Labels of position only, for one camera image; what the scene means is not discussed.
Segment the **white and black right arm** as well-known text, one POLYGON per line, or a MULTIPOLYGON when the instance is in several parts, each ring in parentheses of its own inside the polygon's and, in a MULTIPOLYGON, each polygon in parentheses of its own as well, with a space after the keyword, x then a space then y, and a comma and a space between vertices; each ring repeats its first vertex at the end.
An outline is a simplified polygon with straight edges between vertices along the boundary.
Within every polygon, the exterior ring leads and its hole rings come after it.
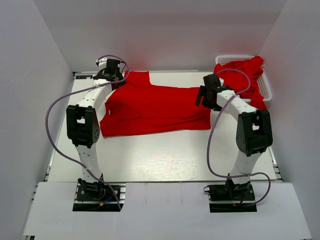
POLYGON ((196 102, 221 115, 228 112, 237 120, 235 141, 238 154, 233 169, 225 177, 231 180, 225 188, 226 195, 236 200, 249 185, 257 160, 273 143, 271 118, 268 110, 259 110, 241 99, 231 87, 222 85, 216 74, 203 77, 196 102))

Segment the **red t shirt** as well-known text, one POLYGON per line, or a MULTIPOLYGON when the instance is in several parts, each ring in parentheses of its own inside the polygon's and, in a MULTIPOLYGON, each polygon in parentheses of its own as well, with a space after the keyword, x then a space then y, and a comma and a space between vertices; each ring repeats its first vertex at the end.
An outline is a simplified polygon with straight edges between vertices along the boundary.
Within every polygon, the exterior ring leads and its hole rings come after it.
POLYGON ((208 130, 211 110, 196 105, 199 87, 153 85, 150 73, 126 71, 125 84, 105 102, 104 138, 179 130, 208 130))

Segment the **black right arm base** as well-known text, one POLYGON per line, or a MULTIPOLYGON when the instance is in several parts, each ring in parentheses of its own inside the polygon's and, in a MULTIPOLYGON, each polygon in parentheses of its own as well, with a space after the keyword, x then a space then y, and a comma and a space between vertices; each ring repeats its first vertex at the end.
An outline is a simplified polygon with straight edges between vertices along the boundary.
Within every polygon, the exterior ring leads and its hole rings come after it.
POLYGON ((257 212, 253 186, 235 185, 231 179, 224 184, 210 184, 203 188, 208 194, 210 213, 254 213, 257 212))

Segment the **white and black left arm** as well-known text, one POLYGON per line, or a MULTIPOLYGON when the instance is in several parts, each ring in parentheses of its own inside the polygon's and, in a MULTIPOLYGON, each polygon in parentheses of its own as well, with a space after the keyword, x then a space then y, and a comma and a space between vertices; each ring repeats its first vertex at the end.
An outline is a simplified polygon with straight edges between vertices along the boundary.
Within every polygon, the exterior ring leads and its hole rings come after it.
POLYGON ((106 97, 124 83, 120 66, 124 61, 110 55, 96 60, 98 72, 92 77, 93 88, 75 105, 66 109, 67 137, 77 150, 82 165, 81 179, 92 183, 88 193, 99 200, 105 196, 106 187, 98 181, 103 179, 100 170, 96 143, 100 137, 97 110, 106 97))

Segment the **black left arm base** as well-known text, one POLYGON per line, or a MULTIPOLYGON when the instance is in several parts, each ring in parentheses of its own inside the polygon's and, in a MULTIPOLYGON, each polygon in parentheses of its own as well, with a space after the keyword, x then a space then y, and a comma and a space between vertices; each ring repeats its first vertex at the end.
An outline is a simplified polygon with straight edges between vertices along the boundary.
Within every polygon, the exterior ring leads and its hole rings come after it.
POLYGON ((77 180, 73 212, 120 212, 125 203, 125 184, 108 187, 101 182, 77 180))

